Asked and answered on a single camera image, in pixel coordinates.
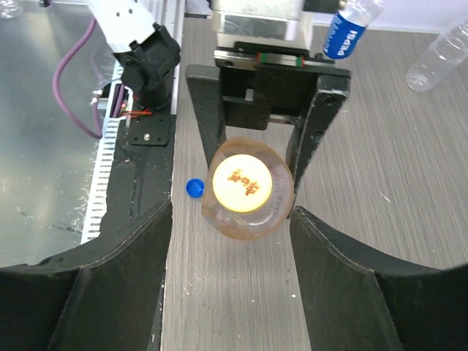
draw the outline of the cable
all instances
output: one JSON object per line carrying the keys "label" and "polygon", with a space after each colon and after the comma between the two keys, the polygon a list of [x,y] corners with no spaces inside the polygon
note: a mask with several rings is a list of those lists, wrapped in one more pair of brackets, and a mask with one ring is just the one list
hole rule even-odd
{"label": "cable", "polygon": [[101,139],[102,138],[102,127],[100,125],[100,120],[99,120],[99,111],[97,111],[97,104],[98,104],[98,99],[95,96],[93,98],[93,115],[94,115],[94,125],[97,129],[97,132],[93,132],[92,130],[88,129],[87,126],[84,125],[82,121],[80,121],[75,114],[69,109],[67,104],[64,101],[63,96],[61,95],[60,92],[60,78],[62,73],[65,70],[65,67],[68,65],[68,63],[73,59],[73,57],[76,55],[76,53],[88,42],[89,38],[93,34],[94,29],[96,28],[96,19],[93,18],[91,22],[89,23],[88,29],[86,29],[86,33],[81,37],[80,40],[75,44],[75,46],[70,49],[67,55],[61,60],[60,64],[58,64],[56,71],[53,74],[53,79],[52,79],[52,90],[53,94],[56,98],[56,101],[60,108],[70,117],[72,122],[79,127],[81,130],[83,130],[87,135],[90,137],[93,137],[95,139]]}
{"label": "cable", "polygon": [[112,118],[117,118],[119,117],[120,110],[122,109],[122,103],[124,102],[124,95],[125,95],[125,87],[123,84],[120,85],[120,89],[118,91],[118,97],[116,100],[116,104],[114,105],[114,108],[111,113]]}
{"label": "cable", "polygon": [[144,111],[124,111],[122,116],[130,117],[130,118],[137,118],[141,116],[151,116],[153,113],[150,109],[146,109]]}

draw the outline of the wooden table surface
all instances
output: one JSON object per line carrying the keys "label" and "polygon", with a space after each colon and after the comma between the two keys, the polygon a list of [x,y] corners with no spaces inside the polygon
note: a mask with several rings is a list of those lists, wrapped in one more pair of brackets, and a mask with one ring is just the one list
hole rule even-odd
{"label": "wooden table surface", "polygon": [[[184,33],[182,72],[213,64],[211,24],[187,19]],[[316,28],[315,52],[325,33]],[[352,71],[351,97],[309,165],[297,204],[376,249],[447,268],[468,259],[468,65],[433,91],[410,91],[404,75],[433,38],[369,31],[339,62]],[[253,137],[284,155],[290,131],[270,125],[229,129],[228,137]],[[289,223],[237,242],[209,227],[200,201],[185,194],[187,180],[207,171],[185,82],[175,143],[162,350],[310,350]]]}

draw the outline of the blue bottle cap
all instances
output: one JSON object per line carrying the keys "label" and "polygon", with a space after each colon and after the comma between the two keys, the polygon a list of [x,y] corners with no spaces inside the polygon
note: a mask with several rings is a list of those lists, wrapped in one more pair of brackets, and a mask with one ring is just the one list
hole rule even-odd
{"label": "blue bottle cap", "polygon": [[198,198],[203,195],[203,190],[205,189],[205,184],[201,179],[193,178],[187,181],[185,190],[190,197]]}

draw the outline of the black mounting plate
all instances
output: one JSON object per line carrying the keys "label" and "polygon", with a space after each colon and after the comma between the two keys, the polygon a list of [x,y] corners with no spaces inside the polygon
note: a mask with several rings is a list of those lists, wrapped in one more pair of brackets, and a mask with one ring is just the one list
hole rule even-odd
{"label": "black mounting plate", "polygon": [[170,107],[152,115],[130,119],[128,144],[136,146],[166,146],[169,142]]}

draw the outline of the blue label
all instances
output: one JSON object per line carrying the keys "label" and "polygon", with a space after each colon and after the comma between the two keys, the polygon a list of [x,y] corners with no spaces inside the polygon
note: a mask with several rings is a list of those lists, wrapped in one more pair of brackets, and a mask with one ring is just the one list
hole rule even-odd
{"label": "blue label", "polygon": [[345,20],[339,12],[335,14],[323,45],[323,52],[331,59],[344,59],[351,55],[366,27]]}

